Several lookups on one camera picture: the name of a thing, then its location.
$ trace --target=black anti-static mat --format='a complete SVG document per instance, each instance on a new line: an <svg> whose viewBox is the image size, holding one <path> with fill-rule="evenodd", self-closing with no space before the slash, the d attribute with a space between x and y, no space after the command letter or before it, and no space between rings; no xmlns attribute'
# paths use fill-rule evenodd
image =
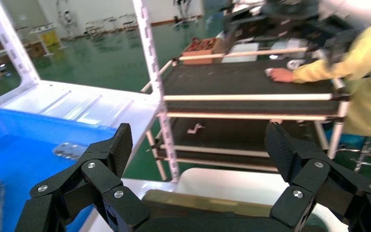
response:
<svg viewBox="0 0 371 232"><path fill-rule="evenodd" d="M332 93L330 81L276 83L267 68L286 67L285 60L176 66L164 79L165 95L318 94ZM337 101L168 101L169 112L336 115Z"/></svg>
<svg viewBox="0 0 371 232"><path fill-rule="evenodd" d="M265 151L269 120L173 118L171 121L175 145ZM197 123L204 128L188 134L188 129L194 129ZM294 138L320 145L312 122L284 121L281 126Z"/></svg>

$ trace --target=cardboard box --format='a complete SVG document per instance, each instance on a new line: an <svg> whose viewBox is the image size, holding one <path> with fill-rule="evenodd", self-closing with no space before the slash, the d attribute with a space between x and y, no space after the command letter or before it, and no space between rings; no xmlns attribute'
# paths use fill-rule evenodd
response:
<svg viewBox="0 0 371 232"><path fill-rule="evenodd" d="M40 41L33 41L28 44L24 44L30 58L42 57L45 55L43 45Z"/></svg>
<svg viewBox="0 0 371 232"><path fill-rule="evenodd" d="M201 50L201 51L188 51L190 46L188 45L184 51L182 52L183 57L190 57L190 56L202 56L202 55L212 55L212 54L220 54L223 53L223 41L221 38L215 38L215 44L212 49L209 50ZM192 60L184 60L183 64L190 65L190 64L212 64L212 63L221 63L223 58L205 58L205 59L192 59Z"/></svg>

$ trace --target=white pipe rack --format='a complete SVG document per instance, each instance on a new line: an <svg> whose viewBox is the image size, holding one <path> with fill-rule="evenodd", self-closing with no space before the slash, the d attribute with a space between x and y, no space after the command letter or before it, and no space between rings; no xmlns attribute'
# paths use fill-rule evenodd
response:
<svg viewBox="0 0 371 232"><path fill-rule="evenodd" d="M166 95L165 101L329 101L332 94Z"/></svg>
<svg viewBox="0 0 371 232"><path fill-rule="evenodd" d="M212 54L212 55L189 56L189 57L180 57L179 60L244 57L244 56L259 56L259 55L277 55L277 54L288 54L288 53L297 53L297 52L306 52L306 51L308 51L308 48L304 47L304 48L266 50L266 51L254 51L254 52L235 52L235 53L230 53L230 54L221 53L221 54Z"/></svg>

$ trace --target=shelf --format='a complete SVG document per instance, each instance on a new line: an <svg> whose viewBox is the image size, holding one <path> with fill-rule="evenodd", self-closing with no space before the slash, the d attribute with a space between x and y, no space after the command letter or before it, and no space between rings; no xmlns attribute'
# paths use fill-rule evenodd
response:
<svg viewBox="0 0 371 232"><path fill-rule="evenodd" d="M254 152L266 153L264 139L269 120L175 118L171 121L175 145L183 147L177 150L196 151L200 148L204 151L215 148L235 151L226 151L226 154L252 151L253 156L256 156ZM196 124L204 128L199 129L196 134L187 133ZM320 146L320 139L312 122L283 121L281 125L292 137Z"/></svg>
<svg viewBox="0 0 371 232"><path fill-rule="evenodd" d="M159 150L157 158L168 160L165 150ZM267 171L273 173L278 172L273 162L269 158L177 151L177 161L184 163Z"/></svg>
<svg viewBox="0 0 371 232"><path fill-rule="evenodd" d="M332 94L330 81L276 83L267 68L286 67L290 59L175 66L164 79L166 96ZM335 116L338 101L166 101L169 113Z"/></svg>
<svg viewBox="0 0 371 232"><path fill-rule="evenodd" d="M178 162L226 166L277 172L266 152L264 139L268 120L172 119L172 132ZM199 123L204 128L189 134ZM313 122L284 121L282 127L298 139L321 146ZM159 159L167 160L163 143L157 146Z"/></svg>

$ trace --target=white wall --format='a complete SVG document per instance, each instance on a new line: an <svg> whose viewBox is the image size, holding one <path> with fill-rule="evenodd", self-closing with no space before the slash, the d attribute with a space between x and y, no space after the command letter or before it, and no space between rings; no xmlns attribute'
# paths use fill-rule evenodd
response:
<svg viewBox="0 0 371 232"><path fill-rule="evenodd" d="M49 22L58 23L58 12L56 0L38 0L41 8ZM179 15L178 9L173 5L173 0L144 0L152 23L171 20ZM86 23L107 17L118 17L125 14L133 14L134 6L132 0L69 0L68 5L60 0L60 10L69 10L74 16L79 33L85 31ZM203 14L202 0L192 0L189 13L191 15ZM118 19L118 27L122 27L124 19ZM60 37L66 37L67 33L63 27L59 27Z"/></svg>

